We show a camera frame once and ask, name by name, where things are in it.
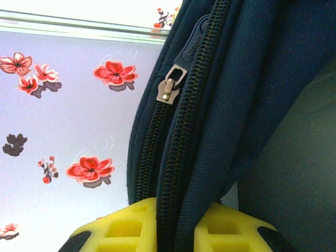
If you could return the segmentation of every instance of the backpack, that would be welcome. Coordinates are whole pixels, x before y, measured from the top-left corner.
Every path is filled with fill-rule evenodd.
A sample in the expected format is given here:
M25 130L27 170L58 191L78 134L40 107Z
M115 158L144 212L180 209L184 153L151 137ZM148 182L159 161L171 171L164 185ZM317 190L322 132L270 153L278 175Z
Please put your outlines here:
M253 166L335 40L336 1L183 2L129 143L129 203L156 197L158 252L193 251L197 223Z

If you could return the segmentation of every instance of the black zipper teeth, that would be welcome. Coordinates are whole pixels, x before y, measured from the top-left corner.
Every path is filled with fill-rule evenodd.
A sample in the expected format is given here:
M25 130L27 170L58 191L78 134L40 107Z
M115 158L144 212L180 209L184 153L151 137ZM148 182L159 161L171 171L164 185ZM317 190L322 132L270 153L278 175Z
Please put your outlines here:
M162 102L157 102L154 114L146 135L140 166L139 175L136 186L136 201L144 200L151 197L153 167L156 152L162 134L165 120L169 111L170 105Z
M202 101L204 86L223 30L230 0L217 0L210 13L207 29L197 50L184 86L184 97L177 115L167 159L161 202L157 209L157 249L172 252L183 197L182 181L188 162L188 151Z

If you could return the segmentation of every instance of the zipper pull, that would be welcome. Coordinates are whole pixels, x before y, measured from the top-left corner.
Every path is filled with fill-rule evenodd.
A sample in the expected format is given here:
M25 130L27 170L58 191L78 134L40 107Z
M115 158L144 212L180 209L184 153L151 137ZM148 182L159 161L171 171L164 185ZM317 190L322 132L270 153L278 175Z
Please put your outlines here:
M196 23L186 45L175 58L173 67L167 73L165 79L160 82L158 87L159 92L156 98L157 101L172 105L175 98L179 95L179 85L191 68L196 51L203 37L208 18L209 15L205 15Z

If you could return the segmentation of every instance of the red flower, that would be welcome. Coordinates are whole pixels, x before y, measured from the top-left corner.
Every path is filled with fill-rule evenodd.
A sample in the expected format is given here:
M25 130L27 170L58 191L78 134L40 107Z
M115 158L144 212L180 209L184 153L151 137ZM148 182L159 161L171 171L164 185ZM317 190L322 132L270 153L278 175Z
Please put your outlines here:
M48 65L43 64L41 67L39 65L35 65L34 70L35 73L37 74L37 78L41 82L48 81L50 83L56 82L59 77L57 77L58 73L55 72L54 70L49 70L48 71Z
M155 23L155 24L154 24L154 27L155 27L155 28L161 28L161 27L162 27L162 24L160 24L160 23Z
M66 170L70 178L75 178L77 182L94 182L101 177L106 177L114 171L111 166L112 159L105 159L101 162L95 156L82 156L79 163L73 163Z
M132 82L138 77L134 71L135 66L124 68L119 61L107 60L105 66L99 65L93 75L102 80L105 85L120 86L125 82Z
M49 178L48 177L43 177L43 183L49 184L50 183Z
M6 73L17 73L24 76L30 72L29 67L32 65L33 60L31 57L25 57L23 54L14 53L13 59L10 57L0 57L0 69Z
M43 164L44 164L44 159L38 161L38 163L37 163L38 166L41 166L41 165L43 165Z
M9 224L5 228L0 228L0 236L15 235L17 234L18 225Z
M27 80L24 78L19 78L20 86L17 87L18 90L31 94L38 89L37 77L35 75L28 77Z

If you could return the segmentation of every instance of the navy fabric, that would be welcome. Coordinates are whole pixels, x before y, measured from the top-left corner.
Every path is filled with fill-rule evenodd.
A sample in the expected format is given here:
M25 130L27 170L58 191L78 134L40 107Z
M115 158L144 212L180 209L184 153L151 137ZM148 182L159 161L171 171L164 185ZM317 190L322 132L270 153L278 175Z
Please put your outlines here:
M134 203L140 155L157 86L197 20L210 13L213 3L183 2L154 67L131 134L127 174L130 204ZM335 0L232 1L194 131L175 251L193 251L194 228L212 202L225 195L254 164L297 96L335 54ZM168 125L165 130L156 160L161 163L157 197L161 196L176 121L173 111L178 111L179 103L174 106L171 128Z

